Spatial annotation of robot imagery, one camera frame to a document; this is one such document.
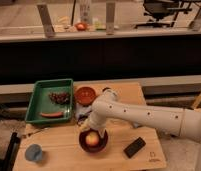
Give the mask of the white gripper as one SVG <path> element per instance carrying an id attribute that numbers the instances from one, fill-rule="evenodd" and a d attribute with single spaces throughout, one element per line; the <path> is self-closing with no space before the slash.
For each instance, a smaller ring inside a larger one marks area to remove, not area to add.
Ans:
<path id="1" fill-rule="evenodd" d="M 81 131 L 85 132 L 85 131 L 88 131 L 90 129 L 97 131 L 101 137 L 104 136 L 104 133 L 105 133 L 105 127 L 104 126 L 94 125 L 94 124 L 91 124 L 88 120 L 85 120 L 81 125 Z"/>

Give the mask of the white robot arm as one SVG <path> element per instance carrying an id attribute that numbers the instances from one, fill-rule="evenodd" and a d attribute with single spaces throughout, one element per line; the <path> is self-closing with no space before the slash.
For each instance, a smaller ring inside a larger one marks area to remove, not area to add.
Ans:
<path id="1" fill-rule="evenodd" d="M 112 89 L 104 90 L 92 103 L 92 113 L 81 125 L 103 134 L 108 118 L 121 119 L 142 126 L 188 138 L 200 143 L 195 171 L 201 171 L 201 112 L 172 107 L 143 106 L 118 102 Z"/>

